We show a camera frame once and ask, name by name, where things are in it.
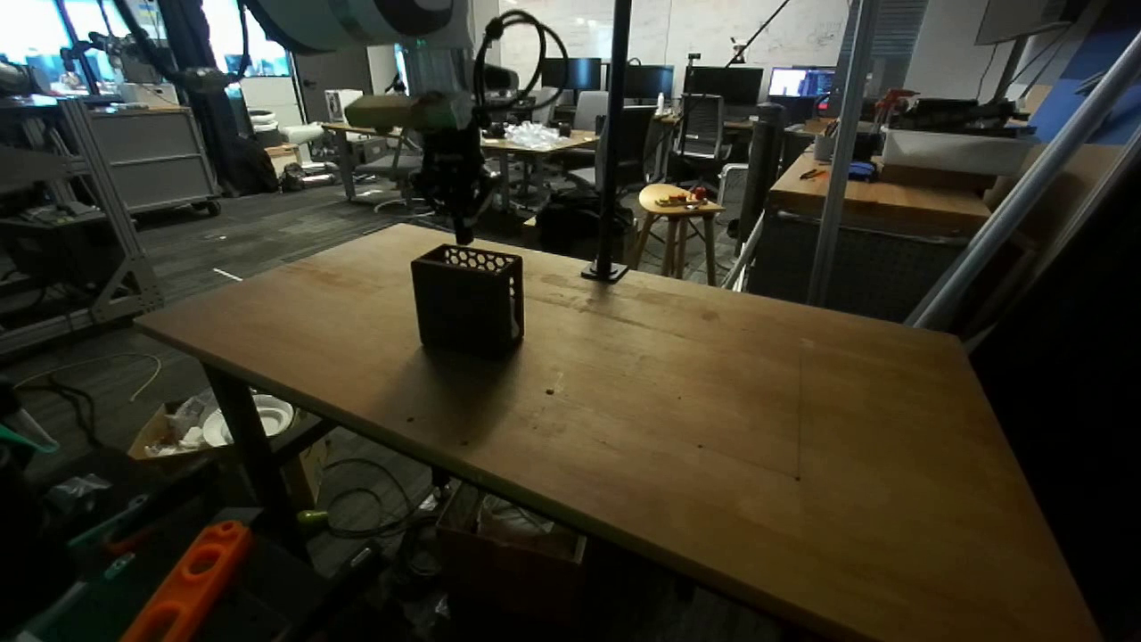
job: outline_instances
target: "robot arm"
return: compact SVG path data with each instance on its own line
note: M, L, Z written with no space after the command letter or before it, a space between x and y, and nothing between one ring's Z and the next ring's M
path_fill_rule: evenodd
M417 128L417 193L439 203L471 243L488 193L474 121L467 0L246 0L271 39L292 54L389 43L406 64L410 96L364 96L346 114L378 132Z
M406 61L414 111L392 125L446 132L471 125L467 0L246 0L271 39L292 54L392 43Z

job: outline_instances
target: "computer monitor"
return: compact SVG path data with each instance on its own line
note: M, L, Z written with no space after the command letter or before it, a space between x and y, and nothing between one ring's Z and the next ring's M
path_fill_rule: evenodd
M717 93L724 107L759 107L763 68L688 68L685 93Z
M788 64L770 71L767 103L792 114L813 114L831 100L834 68L827 64Z
M542 86L603 89L603 57L542 57Z
M624 96L631 103L653 103L656 96L674 100L674 64L628 64Z
M792 64L774 68L770 100L827 100L834 82L834 68Z

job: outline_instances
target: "cable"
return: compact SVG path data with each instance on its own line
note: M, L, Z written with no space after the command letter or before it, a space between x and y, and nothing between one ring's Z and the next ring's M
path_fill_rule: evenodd
M535 71L531 71L528 86L524 86L517 96L510 96L506 103L496 103L499 111L517 107L517 103L528 100L531 89L538 86L538 78L542 78L542 61L546 61L546 39L553 39L553 43L560 46L563 64L571 64L571 61L567 61L567 57L571 57L571 54L567 54L567 43L560 39L556 29L549 29L546 21L538 21L538 18L528 14L528 11L503 11L499 18L492 18L492 21L485 25L485 39L481 39L481 46L478 46L478 54L474 54L474 107L478 107L478 111L485 111L485 103L488 103L488 93L485 93L485 57L488 57L492 43L499 43L503 32L513 29L513 25L531 25L531 29L535 29L535 36L538 36L538 61L535 61ZM556 100L563 100L563 86L560 86L549 100L535 103L535 111L542 111L542 107L549 107L549 103L556 103Z
M0 424L0 442L18 442L18 446L29 446L29 449L36 449L36 453L57 453L57 449L61 449L61 442L57 442L32 414L25 414L25 424L29 424L43 442L29 439L25 432L18 432L18 428L11 428L11 424Z
M242 29L242 61L239 61L239 71L232 78L239 82L250 71L250 21L246 21L242 0L235 0L235 7L239 7L239 29Z
M784 7L788 7L788 0L781 0L777 7L774 7L774 14L770 18L763 18L759 25L756 25L756 32L742 43L742 46L735 46L735 57L731 61L745 61L745 50L756 43L756 36L763 36L781 14L784 14Z
M250 25L246 25L242 0L235 0L235 4L239 4L239 25L242 25L242 68L239 68L239 75L221 75L225 82L239 82L239 78L246 75L246 68L250 68ZM196 93L196 89L200 89L200 82L193 82L193 78L200 78L200 75L185 75L185 71L171 68L171 61L164 57L164 50L153 46L153 39L150 39L146 29L139 25L139 18L135 18L135 11L128 7L128 0L114 0L114 11L118 11L118 18L128 25L128 36L135 39L139 57L143 57L157 75L164 75L171 86L178 86L178 89L185 89L185 93Z
M328 531L332 531L332 535L339 535L339 539L382 539L382 535L403 531L403 528L414 521L414 499L406 496L403 482L399 482L385 464L367 460L367 457L342 457L342 460L324 464L324 471L335 471L335 467L371 467L371 471L385 474L385 478L396 485L399 499L403 499L403 517L392 517L392 521L371 524L371 528L342 528L342 524L332 521L332 514L335 514L335 506L339 506L342 499L349 499L349 496L371 496L378 506L385 506L382 492L374 492L374 489L367 489L367 485L360 485L360 489L342 489L342 492L335 492L335 496L328 499L328 506L324 506L324 510L328 510Z
M157 382L160 371L164 371L164 357L153 357L150 378L128 399L135 403Z
M1009 82L1023 78L1041 57L1048 57L1045 61L1045 68L1048 68L1055 61L1059 43L1066 39L1070 29L1073 29L1073 21L1048 46L1034 50L1034 57Z
M50 375L43 382L18 385L18 392L53 392L53 396L61 396L71 407L71 417L75 417L82 439L93 449L107 449L103 439L100 439L100 428L96 428L96 399L86 389L64 385L64 382L57 382Z
M977 86L973 86L973 103L984 96L984 82L995 68L995 57L998 57L998 43L991 43L991 57L988 57L988 68L977 75Z
M107 36L114 39L114 29L111 29L111 18L107 18L107 0L100 0L100 18L103 18Z
M1041 54L1048 54L1045 57L1045 64L1034 71L1034 78L1027 82L1027 89L1016 96L1016 103L1023 103L1023 96L1038 86L1038 78L1059 61L1059 54L1063 54L1063 39L1066 39L1066 32L1070 32L1070 25L1063 29L1063 36L1055 39L1055 43L1048 43L1045 50L1038 50L1013 78L1020 78Z

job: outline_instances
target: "orange tool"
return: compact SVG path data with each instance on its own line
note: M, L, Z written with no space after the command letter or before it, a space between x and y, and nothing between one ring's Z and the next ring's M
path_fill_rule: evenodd
M135 613L125 642L189 642L253 546L242 521L203 528Z

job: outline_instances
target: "desk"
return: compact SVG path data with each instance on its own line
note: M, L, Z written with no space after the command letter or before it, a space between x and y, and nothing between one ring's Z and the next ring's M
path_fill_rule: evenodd
M139 325L225 407L260 385L824 635L1095 638L959 339L513 250L524 346L424 353L439 243L396 225ZM250 457L250 392L228 421Z
M417 143L403 132L374 132L374 128L364 128L364 125L342 125L342 121L317 121L324 128L324 136L335 143L335 171L339 171L339 182L346 189L346 200L389 200L389 196L378 196L378 193L360 193L357 185L357 175L364 171L360 168L360 150L357 146L389 146L392 153L392 164L385 168L371 168L371 175L385 175L392 178L396 185L396 200L403 203L406 200L406 182L414 178L414 168L403 168L399 157L417 157Z
M581 150L581 146L595 146L595 143L599 143L599 136L585 132L585 128L574 128L571 136L556 136L546 146L524 146L524 143L510 143L510 139L481 139L485 153L503 157L499 168L503 168L506 189L499 189L499 210L517 221L528 221L531 214L546 210L549 189L546 189L546 182L535 182L535 164L560 157L560 153L571 153L571 150Z
M820 214L827 196L831 164L820 164L813 150L795 157L788 171L770 185L770 203L795 214ZM988 182L973 175L906 175L877 182L849 182L845 218L888 228L931 228L931 232L973 232L988 221L981 196Z

